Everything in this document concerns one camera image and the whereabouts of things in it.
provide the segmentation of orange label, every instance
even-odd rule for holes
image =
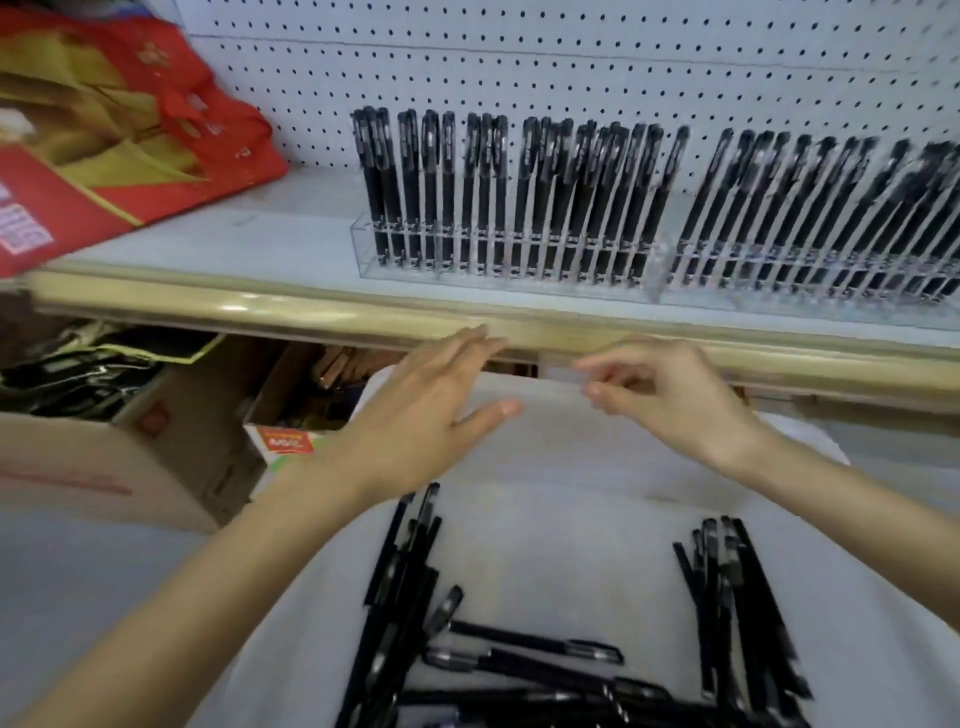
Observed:
[[[260,439],[263,440],[263,444],[267,446],[270,452],[297,455],[305,455],[308,452],[313,452],[313,443],[310,442],[310,435],[298,429],[261,427],[258,425],[256,431],[260,433]]]

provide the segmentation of hand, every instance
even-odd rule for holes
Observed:
[[[372,502],[423,487],[520,413],[519,401],[500,400],[459,419],[480,370],[506,346],[478,327],[417,347],[320,453]]]
[[[772,430],[733,393],[696,347],[637,338],[578,359],[584,393],[607,414],[635,420],[663,443],[735,477]]]

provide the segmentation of white shelf surface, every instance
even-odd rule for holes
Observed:
[[[285,178],[87,248],[51,265],[142,268],[250,279],[277,286],[515,306],[620,319],[826,334],[918,346],[960,348],[960,331],[859,324],[690,306],[490,291],[452,285],[361,279],[350,225],[366,197],[359,173],[294,169]]]

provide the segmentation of left hand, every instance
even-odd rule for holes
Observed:
[[[480,371],[507,343],[482,326],[417,347],[318,454],[372,503],[423,487],[521,412],[518,400],[499,400],[459,419]]]

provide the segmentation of red bag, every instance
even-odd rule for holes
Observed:
[[[283,176],[271,133],[173,25],[0,7],[0,278]]]

